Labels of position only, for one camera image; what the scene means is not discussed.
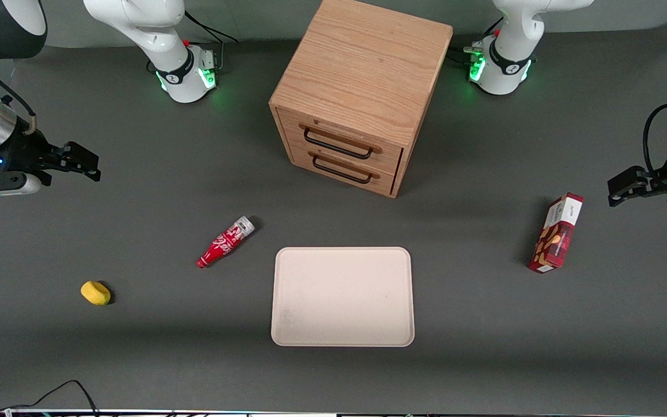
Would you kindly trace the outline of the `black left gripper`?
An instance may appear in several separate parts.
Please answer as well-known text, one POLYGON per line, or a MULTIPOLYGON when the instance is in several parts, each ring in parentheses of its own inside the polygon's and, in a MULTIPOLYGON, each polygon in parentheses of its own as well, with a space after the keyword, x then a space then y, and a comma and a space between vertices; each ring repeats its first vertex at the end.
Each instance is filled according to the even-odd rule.
POLYGON ((652 195, 667 193, 667 159, 658 169, 653 169, 647 142, 645 142, 645 164, 648 174, 643 167, 632 166, 608 181, 608 203, 611 208, 627 200, 647 197, 648 185, 652 195))

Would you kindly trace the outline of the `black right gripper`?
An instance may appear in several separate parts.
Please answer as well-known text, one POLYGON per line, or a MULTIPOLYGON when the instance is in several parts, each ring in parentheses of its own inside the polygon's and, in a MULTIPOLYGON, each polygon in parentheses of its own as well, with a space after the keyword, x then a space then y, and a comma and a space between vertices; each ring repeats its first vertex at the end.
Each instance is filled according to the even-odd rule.
POLYGON ((0 187, 49 186, 51 171, 77 173, 100 181, 100 158, 95 153, 76 142, 58 148, 39 130, 26 134, 29 127, 24 119, 18 119, 13 134, 0 146, 0 187))

